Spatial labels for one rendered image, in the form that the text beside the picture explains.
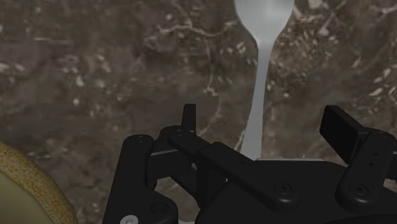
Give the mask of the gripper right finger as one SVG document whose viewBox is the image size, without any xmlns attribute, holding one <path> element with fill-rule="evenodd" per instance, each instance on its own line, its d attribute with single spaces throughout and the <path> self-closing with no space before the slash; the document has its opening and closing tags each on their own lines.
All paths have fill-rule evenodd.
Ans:
<svg viewBox="0 0 397 224">
<path fill-rule="evenodd" d="M 351 213 L 374 210 L 397 149 L 397 138 L 364 127 L 336 105 L 325 107 L 319 133 L 347 164 L 335 192 L 337 202 Z"/>
</svg>

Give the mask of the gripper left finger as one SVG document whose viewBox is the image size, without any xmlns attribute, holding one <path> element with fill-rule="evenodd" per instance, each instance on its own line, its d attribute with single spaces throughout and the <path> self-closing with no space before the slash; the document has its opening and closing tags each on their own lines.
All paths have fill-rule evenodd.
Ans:
<svg viewBox="0 0 397 224">
<path fill-rule="evenodd" d="M 102 224 L 179 224 L 176 203 L 155 191 L 164 177 L 172 177 L 201 208 L 232 183 L 273 212 L 297 209 L 291 185 L 271 176 L 261 180 L 257 161 L 223 143 L 208 143 L 195 127 L 196 105 L 185 104 L 181 124 L 162 129 L 158 139 L 138 134 L 124 140 Z"/>
</svg>

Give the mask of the silver metal spoon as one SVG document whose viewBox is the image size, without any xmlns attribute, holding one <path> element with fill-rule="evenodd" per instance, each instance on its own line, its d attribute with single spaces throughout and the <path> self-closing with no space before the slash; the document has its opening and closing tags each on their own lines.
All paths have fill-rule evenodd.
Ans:
<svg viewBox="0 0 397 224">
<path fill-rule="evenodd" d="M 240 152 L 250 159 L 261 157 L 263 106 L 268 65 L 274 43 L 285 28 L 295 0 L 234 0 L 238 18 L 256 41 L 256 81 L 249 119 Z"/>
</svg>

